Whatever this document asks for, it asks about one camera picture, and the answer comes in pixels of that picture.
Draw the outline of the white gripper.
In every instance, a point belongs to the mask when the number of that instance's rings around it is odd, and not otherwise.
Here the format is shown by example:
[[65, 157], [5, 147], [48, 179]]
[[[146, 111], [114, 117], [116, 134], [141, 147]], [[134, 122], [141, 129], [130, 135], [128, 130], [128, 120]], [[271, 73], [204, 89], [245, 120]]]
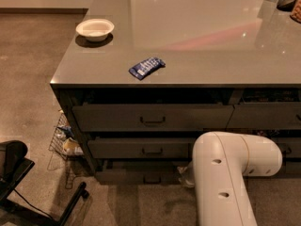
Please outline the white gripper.
[[185, 167], [178, 167], [178, 173], [180, 174], [179, 182], [188, 188], [195, 186], [193, 163], [190, 162]]

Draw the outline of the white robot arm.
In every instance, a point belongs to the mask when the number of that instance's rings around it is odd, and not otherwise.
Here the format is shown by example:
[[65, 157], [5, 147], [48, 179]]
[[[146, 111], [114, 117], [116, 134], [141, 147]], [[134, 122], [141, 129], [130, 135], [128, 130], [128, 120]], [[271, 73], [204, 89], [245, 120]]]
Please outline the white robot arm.
[[273, 176], [282, 153], [267, 137], [208, 132], [195, 142], [180, 182], [196, 190], [199, 226], [257, 226], [246, 176]]

